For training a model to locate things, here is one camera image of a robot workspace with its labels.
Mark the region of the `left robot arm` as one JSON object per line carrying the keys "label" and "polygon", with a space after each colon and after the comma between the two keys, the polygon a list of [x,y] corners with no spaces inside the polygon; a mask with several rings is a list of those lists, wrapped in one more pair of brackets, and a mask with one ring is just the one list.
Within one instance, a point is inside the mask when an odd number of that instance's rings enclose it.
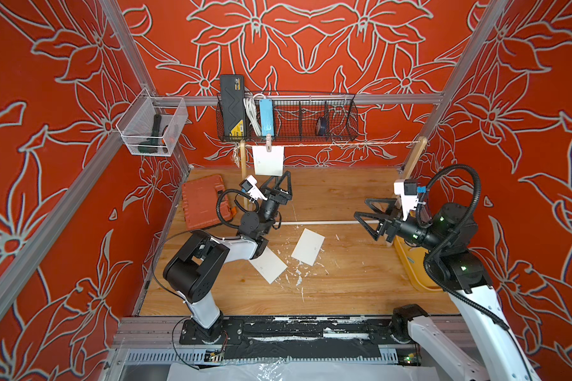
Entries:
{"label": "left robot arm", "polygon": [[[241,196],[254,205],[248,211],[239,201],[235,206],[243,212],[238,225],[225,220],[221,206],[228,195]],[[215,204],[221,224],[237,230],[234,237],[219,238],[203,230],[194,230],[176,255],[168,262],[163,278],[184,300],[192,325],[205,341],[215,341],[222,334],[223,313],[211,294],[224,264],[238,260],[256,260],[261,257],[269,241],[270,230],[281,228],[279,207],[292,200],[291,172],[280,177],[271,176],[262,185],[254,176],[245,178],[236,189],[221,190]]]}

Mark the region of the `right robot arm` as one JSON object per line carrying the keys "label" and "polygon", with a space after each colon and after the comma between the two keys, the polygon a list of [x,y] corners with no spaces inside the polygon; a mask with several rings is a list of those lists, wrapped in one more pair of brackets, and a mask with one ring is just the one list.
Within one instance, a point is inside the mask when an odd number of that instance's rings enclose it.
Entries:
{"label": "right robot arm", "polygon": [[392,241],[400,237],[426,249],[423,267],[429,278],[448,293],[470,329],[490,380],[537,380],[539,377],[524,355],[506,322],[489,273],[470,252],[469,244],[478,231],[473,218],[478,198],[469,206],[447,203],[427,225],[416,216],[405,215],[394,198],[380,211],[378,199],[366,204],[370,212],[357,212],[355,219],[370,236]]}

